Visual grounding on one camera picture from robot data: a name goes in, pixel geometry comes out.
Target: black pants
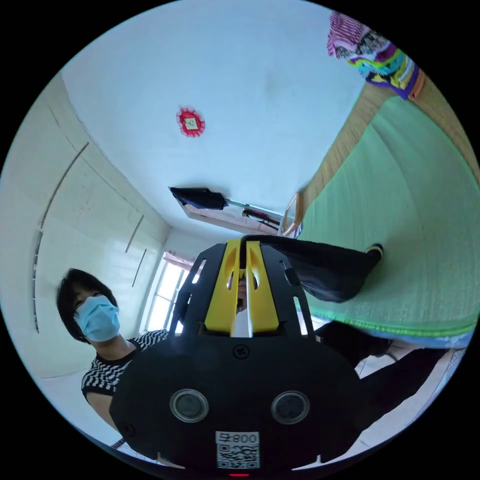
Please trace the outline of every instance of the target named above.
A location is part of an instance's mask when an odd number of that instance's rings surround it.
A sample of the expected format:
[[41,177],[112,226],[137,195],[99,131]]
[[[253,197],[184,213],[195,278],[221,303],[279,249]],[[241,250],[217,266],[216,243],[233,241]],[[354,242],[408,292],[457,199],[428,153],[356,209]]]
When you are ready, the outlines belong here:
[[[344,323],[332,321],[315,331],[322,343],[336,350],[355,368],[370,355],[384,352],[388,340],[363,333]],[[365,430],[385,414],[415,395],[448,349],[413,350],[395,363],[361,379],[366,398],[361,429]]]
[[284,254],[303,289],[325,302],[341,303],[353,298],[382,257],[377,250],[365,253],[283,236],[248,235],[243,237],[242,244],[246,241],[259,241]]

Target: black and white striped shirt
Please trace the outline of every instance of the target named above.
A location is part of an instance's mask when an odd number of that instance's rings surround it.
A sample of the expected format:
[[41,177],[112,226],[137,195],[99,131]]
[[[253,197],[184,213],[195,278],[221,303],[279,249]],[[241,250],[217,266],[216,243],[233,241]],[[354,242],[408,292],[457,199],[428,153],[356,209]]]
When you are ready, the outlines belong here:
[[120,376],[134,356],[151,345],[165,340],[168,333],[168,330],[155,330],[148,331],[136,338],[129,338],[128,341],[132,342],[136,349],[119,360],[105,360],[97,355],[91,363],[90,370],[83,376],[81,381],[83,396],[87,398],[88,392],[113,396]]

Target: green bed sheet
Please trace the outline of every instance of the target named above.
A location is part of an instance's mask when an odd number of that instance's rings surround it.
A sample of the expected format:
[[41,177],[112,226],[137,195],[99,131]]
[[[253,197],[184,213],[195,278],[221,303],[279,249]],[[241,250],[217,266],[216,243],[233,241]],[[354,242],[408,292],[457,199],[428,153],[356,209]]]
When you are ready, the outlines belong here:
[[378,111],[308,208],[300,240],[385,255],[352,300],[307,294],[312,315],[396,335],[471,331],[480,311],[480,189],[465,159],[418,107]]

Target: pile of clothes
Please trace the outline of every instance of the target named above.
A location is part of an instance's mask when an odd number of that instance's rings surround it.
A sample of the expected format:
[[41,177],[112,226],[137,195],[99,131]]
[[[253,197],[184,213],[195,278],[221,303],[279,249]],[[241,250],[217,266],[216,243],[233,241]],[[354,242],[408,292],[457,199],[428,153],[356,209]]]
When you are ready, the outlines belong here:
[[404,100],[415,101],[424,86],[425,74],[411,58],[378,32],[343,13],[331,14],[326,46],[330,56],[346,60],[368,83],[389,87]]

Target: blue surgical mask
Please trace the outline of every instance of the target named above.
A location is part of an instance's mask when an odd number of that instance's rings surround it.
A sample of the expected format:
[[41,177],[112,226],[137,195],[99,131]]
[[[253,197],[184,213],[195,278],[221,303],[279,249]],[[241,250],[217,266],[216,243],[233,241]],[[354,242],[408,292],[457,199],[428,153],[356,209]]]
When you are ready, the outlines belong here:
[[76,309],[75,320],[93,342],[106,342],[120,332],[119,309],[104,295],[89,296]]

